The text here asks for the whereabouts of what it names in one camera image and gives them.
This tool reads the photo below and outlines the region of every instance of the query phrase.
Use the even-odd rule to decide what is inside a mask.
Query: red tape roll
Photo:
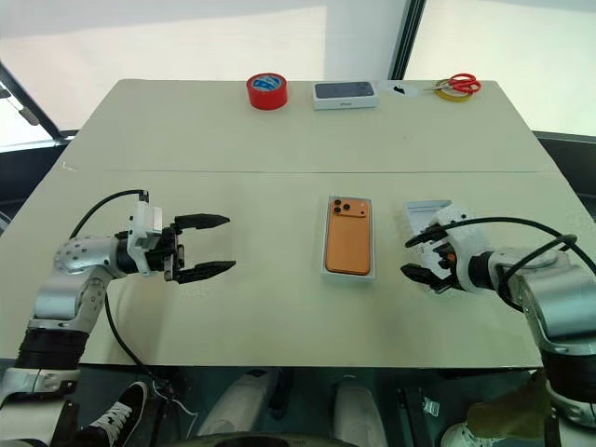
[[[246,81],[253,107],[274,110],[288,101],[288,83],[281,74],[260,73]]]

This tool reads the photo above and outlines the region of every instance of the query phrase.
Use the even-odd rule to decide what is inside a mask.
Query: orange smartphone
[[[371,208],[367,200],[337,197],[329,202],[325,267],[330,272],[371,271]]]

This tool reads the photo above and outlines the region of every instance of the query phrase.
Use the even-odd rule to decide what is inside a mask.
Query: red scissor handles
[[[476,93],[482,88],[482,84],[476,80],[476,76],[468,73],[454,74],[447,82],[449,82],[449,87],[453,90],[461,91],[462,93]]]

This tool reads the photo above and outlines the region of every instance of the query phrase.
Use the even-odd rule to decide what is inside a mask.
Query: black sneaker
[[[88,428],[94,427],[95,430],[104,432],[110,447],[123,447],[141,421],[148,394],[145,383],[133,383],[112,408]]]

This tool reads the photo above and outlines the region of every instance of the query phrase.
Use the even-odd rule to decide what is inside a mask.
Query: scissors
[[[480,91],[482,84],[476,79],[476,76],[469,73],[458,73],[451,76],[449,79],[440,81],[433,90],[442,90],[444,88],[451,88],[461,93],[472,94]]]

